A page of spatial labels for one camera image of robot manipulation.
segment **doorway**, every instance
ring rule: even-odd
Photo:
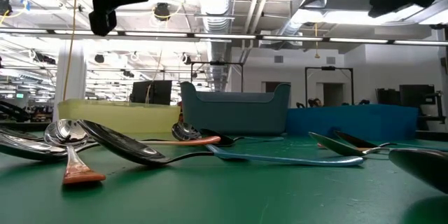
[[[344,102],[344,84],[323,83],[323,105],[341,106]]]

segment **monitor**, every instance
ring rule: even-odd
[[[131,102],[169,105],[171,101],[171,80],[154,80],[134,82],[132,86]]]
[[[400,85],[400,100],[402,106],[419,108],[420,105],[435,105],[434,85]]]

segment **blue plastic bin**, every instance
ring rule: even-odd
[[[308,136],[315,132],[335,137],[339,130],[367,141],[414,139],[418,109],[391,105],[362,105],[288,110],[286,132]]]
[[[290,89],[280,84],[274,93],[197,92],[193,84],[181,83],[183,119],[223,134],[282,134]]]

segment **white column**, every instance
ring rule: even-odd
[[[69,71],[70,41],[66,40],[59,49],[57,62],[57,80],[55,93],[55,107],[53,121],[59,119],[57,104],[62,102],[64,96],[65,78]],[[85,77],[87,75],[87,55],[85,54],[83,42],[74,41],[71,51],[69,79],[67,81],[65,99],[85,98]]]

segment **yellow plastic bin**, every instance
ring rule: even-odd
[[[68,99],[57,105],[59,118],[84,119],[121,133],[168,133],[181,107],[112,101]]]

